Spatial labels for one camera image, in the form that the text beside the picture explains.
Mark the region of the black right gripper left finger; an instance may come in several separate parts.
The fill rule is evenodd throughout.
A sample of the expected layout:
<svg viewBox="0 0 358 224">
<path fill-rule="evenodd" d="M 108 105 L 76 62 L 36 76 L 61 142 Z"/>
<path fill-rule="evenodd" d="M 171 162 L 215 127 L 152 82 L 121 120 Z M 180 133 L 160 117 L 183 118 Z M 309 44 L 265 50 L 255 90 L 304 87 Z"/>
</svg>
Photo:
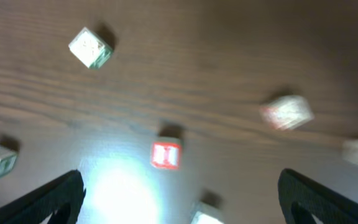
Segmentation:
<svg viewBox="0 0 358 224">
<path fill-rule="evenodd" d="M 0 223 L 75 224 L 86 189 L 80 171 L 71 170 L 0 208 Z"/>
</svg>

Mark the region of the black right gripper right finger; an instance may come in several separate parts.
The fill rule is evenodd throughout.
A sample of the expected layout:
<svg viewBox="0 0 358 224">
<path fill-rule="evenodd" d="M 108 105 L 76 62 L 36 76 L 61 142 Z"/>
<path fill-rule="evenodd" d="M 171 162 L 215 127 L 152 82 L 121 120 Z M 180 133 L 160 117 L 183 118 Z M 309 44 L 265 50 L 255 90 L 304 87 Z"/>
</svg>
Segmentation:
<svg viewBox="0 0 358 224">
<path fill-rule="evenodd" d="M 278 180 L 278 198 L 290 224 L 358 223 L 358 203 L 293 169 L 284 169 Z"/>
</svg>

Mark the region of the red letter A block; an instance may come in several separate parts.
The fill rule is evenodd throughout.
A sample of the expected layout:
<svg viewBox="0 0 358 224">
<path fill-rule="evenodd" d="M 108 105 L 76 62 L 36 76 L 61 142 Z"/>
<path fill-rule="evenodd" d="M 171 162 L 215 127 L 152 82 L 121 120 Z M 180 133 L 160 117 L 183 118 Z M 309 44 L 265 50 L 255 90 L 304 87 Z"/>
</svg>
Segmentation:
<svg viewBox="0 0 358 224">
<path fill-rule="evenodd" d="M 299 95 L 281 96 L 260 108 L 262 119 L 278 130 L 292 130 L 314 119 L 307 100 Z"/>
</svg>

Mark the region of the red letter I block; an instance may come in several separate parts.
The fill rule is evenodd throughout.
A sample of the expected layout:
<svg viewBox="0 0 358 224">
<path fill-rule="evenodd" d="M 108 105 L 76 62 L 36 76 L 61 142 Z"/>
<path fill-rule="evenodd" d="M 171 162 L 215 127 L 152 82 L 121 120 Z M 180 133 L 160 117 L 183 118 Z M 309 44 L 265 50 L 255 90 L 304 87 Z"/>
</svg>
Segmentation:
<svg viewBox="0 0 358 224">
<path fill-rule="evenodd" d="M 152 144 L 150 163 L 158 169 L 178 170 L 181 162 L 182 141 L 173 137 L 158 137 Z"/>
</svg>

